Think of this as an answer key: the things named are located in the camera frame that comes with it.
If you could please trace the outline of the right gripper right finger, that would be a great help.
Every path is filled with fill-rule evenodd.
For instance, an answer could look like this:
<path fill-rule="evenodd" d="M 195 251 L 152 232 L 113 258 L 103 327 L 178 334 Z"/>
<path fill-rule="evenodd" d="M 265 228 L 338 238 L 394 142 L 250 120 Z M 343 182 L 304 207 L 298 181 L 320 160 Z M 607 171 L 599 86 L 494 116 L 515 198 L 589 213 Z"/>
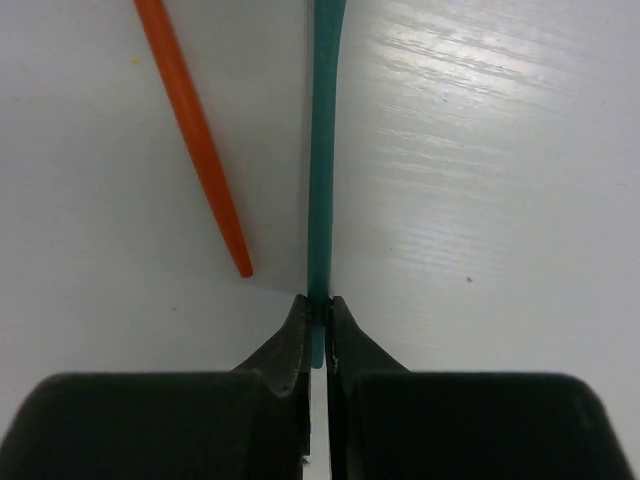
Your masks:
<path fill-rule="evenodd" d="M 414 372 L 335 297 L 326 330 L 335 479 L 629 479 L 603 403 L 563 374 Z"/>

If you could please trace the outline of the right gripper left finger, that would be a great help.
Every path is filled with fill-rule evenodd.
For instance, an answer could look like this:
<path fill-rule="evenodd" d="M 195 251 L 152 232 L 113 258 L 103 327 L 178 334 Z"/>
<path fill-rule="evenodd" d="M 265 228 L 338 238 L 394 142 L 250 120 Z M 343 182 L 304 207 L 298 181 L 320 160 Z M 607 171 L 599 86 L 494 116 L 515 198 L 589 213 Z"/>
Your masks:
<path fill-rule="evenodd" d="M 5 479 L 299 479 L 310 450 L 311 312 L 227 372 L 72 373 L 27 396 Z"/>

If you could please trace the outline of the orange plastic knife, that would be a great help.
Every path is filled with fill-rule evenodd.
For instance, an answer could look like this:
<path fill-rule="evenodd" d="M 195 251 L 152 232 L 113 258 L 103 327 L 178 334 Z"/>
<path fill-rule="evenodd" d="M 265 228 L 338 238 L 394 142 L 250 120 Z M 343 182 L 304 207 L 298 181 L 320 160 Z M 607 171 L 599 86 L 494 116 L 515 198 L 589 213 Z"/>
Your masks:
<path fill-rule="evenodd" d="M 240 220 L 169 13 L 162 1 L 134 4 L 209 208 L 240 276 L 249 278 L 253 266 Z"/>

